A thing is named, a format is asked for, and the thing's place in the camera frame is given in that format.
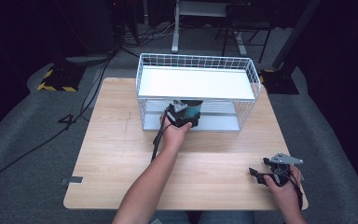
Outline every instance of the cable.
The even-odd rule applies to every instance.
[[[100,82],[99,82],[99,84],[98,84],[99,86],[95,89],[94,95],[93,95],[92,99],[90,100],[91,102],[92,102],[92,100],[94,99],[95,95],[97,94],[98,89],[100,88],[101,80],[103,79],[103,73],[104,73],[103,68],[106,68],[106,66],[109,64],[109,62],[105,62],[105,63],[103,64],[103,66],[102,66],[101,69],[100,69],[100,75],[98,75],[98,77],[95,79],[95,81],[92,82],[91,88],[89,88],[89,92],[87,93],[87,95],[90,94],[90,92],[91,92],[92,88],[94,87],[95,83],[97,83],[97,81],[100,80]],[[81,117],[82,117],[85,121],[90,122],[90,120],[89,120],[89,119],[86,119],[86,118],[83,116],[83,113],[82,113],[83,108],[84,108],[84,104],[86,103],[86,100],[87,100],[87,97],[84,98],[83,103],[82,103],[82,105],[81,105],[81,107],[80,107],[80,114],[81,114]]]
[[[48,140],[46,140],[45,142],[43,142],[42,144],[40,144],[39,146],[37,147],[34,147],[33,149],[27,151],[26,153],[22,154],[21,156],[19,156],[16,160],[10,162],[8,165],[6,165],[4,168],[0,169],[0,174],[2,174],[7,168],[9,168],[10,166],[12,166],[13,164],[15,164],[16,162],[20,161],[21,159],[23,159],[24,157],[26,157],[27,155],[35,152],[36,150],[38,150],[39,148],[43,147],[44,145],[46,145],[47,143],[51,142],[53,139],[55,139],[56,137],[58,137],[60,134],[62,134],[65,130],[67,130],[72,124],[76,123],[76,121],[84,114],[84,112],[90,107],[91,105],[91,102],[94,100],[97,92],[98,92],[98,89],[100,88],[101,86],[101,83],[102,83],[102,76],[103,76],[103,73],[107,67],[107,65],[112,61],[113,57],[116,55],[116,53],[114,52],[109,60],[103,65],[103,70],[102,72],[100,72],[100,80],[99,80],[99,83],[98,83],[98,87],[97,87],[97,90],[94,92],[91,100],[89,101],[89,103],[86,105],[86,107],[80,112],[79,115],[77,115],[77,117],[75,117],[74,120],[70,121],[66,127],[64,127],[63,129],[61,129],[59,132],[57,132],[56,134],[54,134],[53,136],[51,136]]]
[[[127,47],[127,48],[138,48],[138,47],[144,47],[146,46],[147,44],[149,44],[151,41],[153,40],[160,40],[160,39],[163,39],[165,38],[166,36],[168,35],[173,35],[173,33],[169,33],[169,34],[166,34],[164,35],[164,33],[169,30],[171,27],[173,27],[175,25],[175,22],[170,24],[168,27],[166,28],[162,28],[161,31],[156,31],[156,28],[155,30],[151,33],[151,34],[148,34],[147,32],[150,30],[150,29],[147,29],[146,32],[144,32],[143,35],[140,35],[139,37],[141,37],[141,41],[139,44],[134,44],[134,43],[127,43],[127,40],[133,40],[134,38],[122,38],[122,45]]]
[[[135,53],[132,53],[131,51],[129,51],[129,50],[127,50],[127,49],[124,49],[123,47],[121,47],[121,49],[123,49],[126,53],[128,53],[128,54],[130,54],[130,55],[132,55],[132,56],[134,56],[134,57],[137,57],[137,58],[140,58],[141,56],[139,56],[139,55],[137,55],[137,54],[135,54]]]
[[[295,176],[293,174],[290,174],[290,176],[292,176],[295,180],[290,178],[290,176],[287,176],[287,175],[283,175],[283,176],[286,177],[290,181],[290,183],[292,183],[293,186],[295,187],[295,191],[296,191],[297,198],[298,198],[298,206],[301,211],[302,207],[303,207],[303,193],[301,192],[301,189],[297,184]]]
[[[155,139],[153,140],[154,149],[153,149],[151,162],[153,161],[153,159],[156,158],[159,141],[161,140],[162,135],[164,134],[165,130],[167,130],[167,128],[172,125],[172,124],[169,124],[167,127],[164,128],[164,123],[165,123],[165,118],[166,117],[167,117],[167,111],[164,110],[164,115],[163,115],[162,120],[161,120],[161,125],[159,126],[159,130],[158,130],[158,133],[157,133]]]

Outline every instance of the chair leg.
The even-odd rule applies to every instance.
[[[266,40],[264,41],[264,46],[263,46],[263,49],[261,50],[261,55],[260,55],[260,59],[258,60],[258,63],[261,63],[261,59],[263,58],[263,55],[264,55],[264,50],[266,49],[267,42],[269,41],[270,33],[271,33],[271,29],[268,30],[267,37],[266,37]]]
[[[227,36],[228,36],[228,27],[226,28],[226,33],[225,33],[225,42],[223,43],[223,51],[222,51],[222,57],[225,56],[225,51],[226,51],[226,43],[227,43]]]
[[[220,32],[222,32],[222,26],[220,26],[219,31],[217,32],[216,36],[214,37],[214,40],[217,39],[217,37],[220,35]]]
[[[253,40],[253,38],[258,34],[258,32],[259,32],[258,30],[255,31],[255,33],[252,35],[252,37],[249,38],[248,42],[251,42]]]

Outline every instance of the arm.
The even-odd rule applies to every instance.
[[[298,185],[300,185],[301,172],[294,165],[290,165],[290,171],[295,177]],[[285,223],[307,223],[307,221],[303,218],[301,211],[298,209],[299,205],[295,187],[290,182],[285,184],[283,187],[278,187],[268,175],[265,175],[264,179],[266,180],[268,188],[272,193],[275,203],[283,213]]]
[[[170,122],[164,120],[164,128]],[[164,148],[135,180],[117,210],[113,223],[148,223],[175,165],[179,149],[191,123],[181,128],[169,126],[163,135]]]

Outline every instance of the person's right hand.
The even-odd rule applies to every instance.
[[[191,128],[191,122],[185,124],[184,126],[178,128],[174,125],[171,125],[170,121],[165,118],[164,120],[164,149],[163,150],[173,150],[177,152],[181,145],[185,142],[186,133]]]
[[[290,177],[298,184],[298,187],[300,187],[301,172],[293,164],[290,165],[290,171],[292,172],[294,178]],[[287,218],[302,217],[301,211],[299,210],[295,186],[293,186],[293,184],[289,181],[284,186],[278,187],[269,175],[264,175],[264,179],[266,180],[268,188],[272,193],[275,203],[285,216],[286,223],[289,223]]]

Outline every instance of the teal object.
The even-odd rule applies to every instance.
[[[187,104],[185,119],[195,118],[200,113],[202,101],[181,100],[181,102]]]

